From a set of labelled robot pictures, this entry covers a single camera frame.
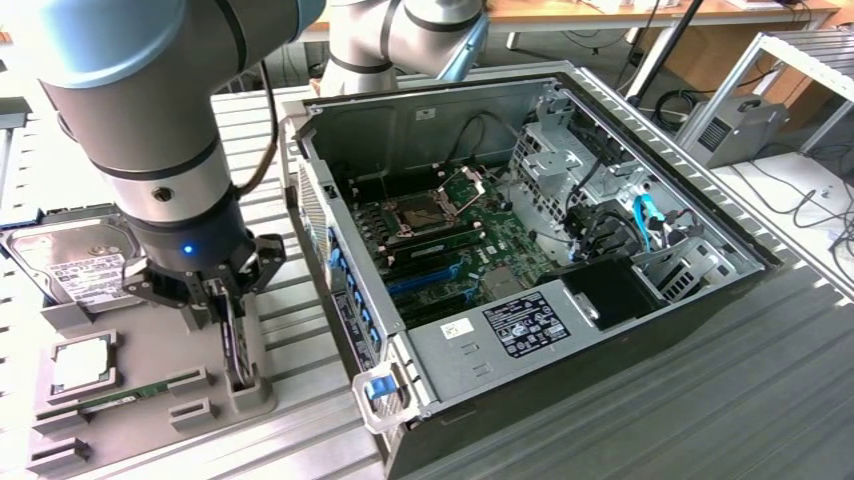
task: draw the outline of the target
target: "blue cable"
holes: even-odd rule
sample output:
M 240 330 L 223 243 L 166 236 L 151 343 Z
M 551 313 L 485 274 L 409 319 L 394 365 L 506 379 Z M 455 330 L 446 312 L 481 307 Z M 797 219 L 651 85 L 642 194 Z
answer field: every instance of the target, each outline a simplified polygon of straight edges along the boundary
M 655 208 L 655 204 L 653 203 L 653 197 L 649 193 L 638 195 L 635 197 L 633 211 L 635 216 L 635 223 L 638 224 L 638 229 L 641 230 L 641 235 L 643 236 L 643 244 L 646 247 L 646 251 L 653 251 L 653 245 L 650 243 L 650 231 L 646 228 L 646 221 L 643 218 L 643 212 L 646 210 L 646 214 L 649 217 L 655 217 L 662 222 L 665 221 L 665 214 L 658 211 Z

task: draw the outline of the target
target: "wooden desk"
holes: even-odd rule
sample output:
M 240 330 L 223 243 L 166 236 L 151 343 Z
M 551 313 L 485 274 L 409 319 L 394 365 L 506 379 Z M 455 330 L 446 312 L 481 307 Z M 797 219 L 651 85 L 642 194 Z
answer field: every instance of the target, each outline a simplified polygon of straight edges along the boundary
M 805 24 L 809 23 L 804 25 L 804 28 L 816 29 L 825 23 L 829 16 L 840 10 L 840 7 L 826 0 L 806 1 L 813 17 L 810 22 L 804 22 Z M 655 40 L 653 40 L 653 35 L 645 36 L 649 40 L 649 53 L 629 88 L 629 95 L 637 93 L 643 84 L 643 80 L 662 54 L 665 44 L 673 35 L 679 19 L 687 11 L 689 4 L 690 0 L 682 0 L 682 5 L 678 7 L 663 8 L 655 13 L 650 26 L 661 30 Z M 623 7 L 618 13 L 606 14 L 586 3 L 570 0 L 491 0 L 491 6 L 490 32 L 510 32 L 507 48 L 511 50 L 517 47 L 519 34 L 525 32 L 642 28 L 646 26 L 650 18 L 649 11 L 635 10 L 634 7 Z M 327 19 L 329 10 L 321 16 L 318 22 L 308 27 L 299 41 L 317 42 L 329 40 L 330 23 Z M 729 55 L 726 61 L 713 62 L 714 65 L 711 68 L 715 75 L 719 73 L 721 77 L 718 83 L 726 77 L 726 74 L 735 64 L 738 55 L 741 55 L 756 34 L 760 31 L 772 31 L 776 27 L 781 29 L 781 25 L 786 25 L 788 28 L 790 28 L 792 20 L 792 12 L 785 8 L 773 11 L 745 11 L 731 5 L 726 0 L 705 0 L 694 16 L 691 25 L 695 27 L 737 25 L 741 27 L 742 32 L 748 32 L 748 34 L 744 35 L 746 39 L 744 45 L 738 44 L 742 37 L 737 38 L 737 47 L 733 46 L 733 39 L 726 34 L 722 36 L 715 35 L 714 41 L 710 42 L 715 45 L 715 49 L 725 48 L 727 52 L 730 50 L 738 50 L 738 54 L 731 59 L 729 58 L 731 55 Z M 721 57 L 715 49 L 706 48 L 702 55 L 711 55 L 711 58 Z M 689 60 L 691 58 L 697 60 L 698 55 L 701 55 L 701 52 L 693 52 L 690 48 L 681 48 L 681 51 L 686 52 Z M 713 87 L 703 87 L 702 90 L 709 88 L 717 88 L 717 84 Z
M 687 11 L 690 1 L 682 5 L 661 9 L 653 19 L 653 27 L 674 26 Z M 826 17 L 840 10 L 826 0 L 809 0 L 813 17 Z M 565 30 L 605 30 L 643 27 L 650 17 L 649 11 L 623 7 L 619 13 L 606 14 L 582 2 L 571 0 L 493 0 L 490 12 L 491 32 L 557 32 Z M 706 0 L 697 12 L 691 25 L 725 25 L 730 23 L 774 23 L 792 19 L 786 9 L 776 11 L 744 11 L 726 0 Z M 308 27 L 300 41 L 329 40 L 329 9 L 315 24 Z

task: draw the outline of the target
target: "metal rack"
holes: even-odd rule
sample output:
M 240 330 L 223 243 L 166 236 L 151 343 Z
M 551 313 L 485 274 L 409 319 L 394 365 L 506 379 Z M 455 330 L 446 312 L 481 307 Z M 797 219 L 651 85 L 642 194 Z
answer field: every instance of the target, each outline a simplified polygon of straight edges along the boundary
M 797 68 L 813 80 L 825 85 L 848 100 L 801 146 L 809 151 L 854 106 L 854 34 L 846 29 L 769 32 L 757 35 L 723 80 L 718 92 L 697 119 L 677 135 L 677 143 L 685 150 L 699 139 L 718 111 L 718 107 L 733 94 L 748 71 L 761 55 L 768 53 L 790 67 Z M 762 95 L 774 83 L 780 71 L 769 75 L 754 93 Z

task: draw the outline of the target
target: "3.5-inch hard drive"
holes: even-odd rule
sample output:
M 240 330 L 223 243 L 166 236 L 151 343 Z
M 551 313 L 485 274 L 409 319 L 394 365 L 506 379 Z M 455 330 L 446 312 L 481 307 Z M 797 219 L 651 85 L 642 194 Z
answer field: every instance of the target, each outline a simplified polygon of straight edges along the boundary
M 38 225 L 0 231 L 0 249 L 54 304 L 76 302 L 100 313 L 142 301 L 122 290 L 124 261 L 140 247 L 112 205 L 50 214 Z

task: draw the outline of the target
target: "blue latch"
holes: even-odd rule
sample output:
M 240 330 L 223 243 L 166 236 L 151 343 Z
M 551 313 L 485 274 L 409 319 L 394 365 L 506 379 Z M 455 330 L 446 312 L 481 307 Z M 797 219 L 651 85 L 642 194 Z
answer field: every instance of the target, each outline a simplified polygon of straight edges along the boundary
M 338 267 L 342 260 L 342 249 L 335 248 L 333 253 L 330 253 L 330 268 Z
M 635 223 L 638 224 L 638 230 L 643 236 L 643 244 L 647 252 L 653 251 L 653 245 L 650 244 L 650 232 L 646 228 L 646 218 L 654 217 L 657 220 L 665 221 L 665 214 L 658 211 L 655 204 L 653 203 L 653 196 L 649 193 L 638 195 L 633 204 L 633 211 L 635 215 Z
M 395 377 L 386 375 L 385 377 L 371 380 L 365 387 L 365 391 L 369 394 L 369 399 L 377 400 L 386 395 L 390 395 L 398 391 L 398 384 L 395 383 Z

